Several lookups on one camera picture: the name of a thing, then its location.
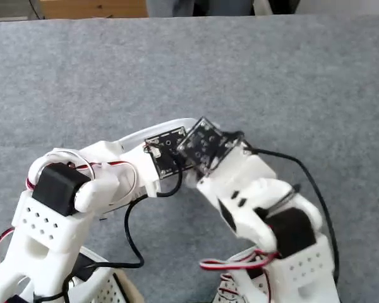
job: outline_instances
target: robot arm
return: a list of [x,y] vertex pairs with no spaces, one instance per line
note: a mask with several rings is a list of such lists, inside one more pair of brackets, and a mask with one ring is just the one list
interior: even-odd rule
[[[275,172],[250,152],[241,133],[222,132],[205,118],[195,124],[177,149],[198,171],[196,188],[218,209],[231,230],[263,252],[277,256],[263,262],[257,275],[230,270],[242,300],[267,302],[261,287],[269,284],[269,276],[273,294],[268,299],[275,303],[339,302],[330,246],[320,232],[322,216],[299,193],[299,186],[277,180]],[[243,260],[254,250],[230,260]],[[218,295],[214,302],[231,302]]]

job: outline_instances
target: circuit board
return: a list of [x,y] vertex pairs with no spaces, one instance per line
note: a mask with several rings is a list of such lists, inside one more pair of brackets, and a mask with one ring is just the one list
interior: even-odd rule
[[145,140],[160,179],[164,179],[178,173],[177,164],[181,170],[186,170],[192,165],[177,152],[177,146],[185,138],[184,127],[172,129],[164,133],[152,136]]
[[177,151],[202,173],[215,169],[233,149],[231,133],[225,133],[202,117],[177,147]]

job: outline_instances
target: gray fabric surface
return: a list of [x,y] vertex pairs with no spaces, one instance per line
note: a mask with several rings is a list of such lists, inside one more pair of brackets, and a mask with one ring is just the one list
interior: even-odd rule
[[[52,147],[202,115],[305,162],[334,220],[343,302],[379,302],[379,17],[0,23],[0,232]],[[316,202],[297,167],[266,159]],[[133,261],[123,214],[87,246]],[[190,189],[138,205],[131,230],[147,262],[127,272],[147,302],[210,300],[217,274],[198,260],[246,245]]]

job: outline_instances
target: white robot link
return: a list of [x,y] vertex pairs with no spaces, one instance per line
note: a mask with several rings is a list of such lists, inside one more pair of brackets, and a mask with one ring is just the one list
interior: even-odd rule
[[[80,151],[50,151],[30,167],[15,211],[0,260],[0,303],[143,302],[116,269],[143,265],[129,230],[139,263],[106,263],[82,245],[95,215],[129,204],[128,229],[135,203],[173,195],[183,170],[232,231],[256,245],[228,260],[201,260],[203,269],[228,271],[214,302],[338,303],[320,212],[255,152],[241,132],[222,132],[205,118],[169,121]],[[176,186],[161,193],[160,182],[172,175]],[[24,277],[30,282],[15,295]]]

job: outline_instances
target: white plastic part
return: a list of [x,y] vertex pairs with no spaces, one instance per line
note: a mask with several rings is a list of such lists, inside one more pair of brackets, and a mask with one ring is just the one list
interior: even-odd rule
[[118,189],[118,178],[112,174],[84,183],[76,193],[76,210],[86,213],[106,207]]
[[54,295],[73,267],[93,213],[64,217],[22,192],[8,252],[0,264],[0,303],[14,294],[27,276],[36,295]]
[[[270,174],[270,171],[260,163],[258,163],[257,166],[263,167],[263,171],[265,171],[264,175]],[[242,171],[241,167],[244,166],[242,166],[240,162],[238,167],[239,170]],[[292,187],[284,181],[266,179],[264,177],[259,177],[254,180],[248,179],[248,182],[245,181],[246,179],[243,179],[244,182],[236,182],[237,179],[235,178],[238,173],[233,173],[234,177],[225,174],[228,170],[234,171],[234,168],[222,165],[217,169],[219,169],[221,174],[214,171],[209,177],[204,177],[197,184],[197,188],[208,198],[211,204],[221,212],[224,218],[225,216],[221,210],[219,201],[225,206],[236,225],[235,234],[238,237],[251,240],[257,244],[260,249],[266,252],[275,251],[277,249],[277,241],[272,229],[261,220],[254,210],[258,207],[269,209],[275,206],[278,201],[289,193]],[[236,197],[233,197],[232,195],[235,191],[238,192],[238,194]],[[320,212],[300,194],[295,194],[287,204],[279,207],[272,214],[290,207],[303,210],[310,219],[315,231],[319,231],[322,227],[323,222]]]
[[[107,262],[106,259],[85,247],[81,248],[81,253],[95,262]],[[112,299],[112,303],[126,303],[115,278],[112,276],[113,273],[114,269],[112,268],[99,268],[86,282],[77,280],[76,287],[71,288],[69,291],[70,302],[111,303]]]
[[[21,193],[12,225],[27,237],[41,243],[54,252],[69,251],[81,242],[92,221],[93,213],[77,213],[64,217],[32,198],[32,192]],[[27,249],[27,243],[21,244]]]
[[[251,247],[237,258],[250,253]],[[274,303],[339,303],[332,271],[334,262],[327,238],[318,234],[317,243],[286,259],[276,259],[265,266],[268,271]],[[245,270],[229,271],[238,291],[248,302],[266,302],[265,275],[253,280]]]

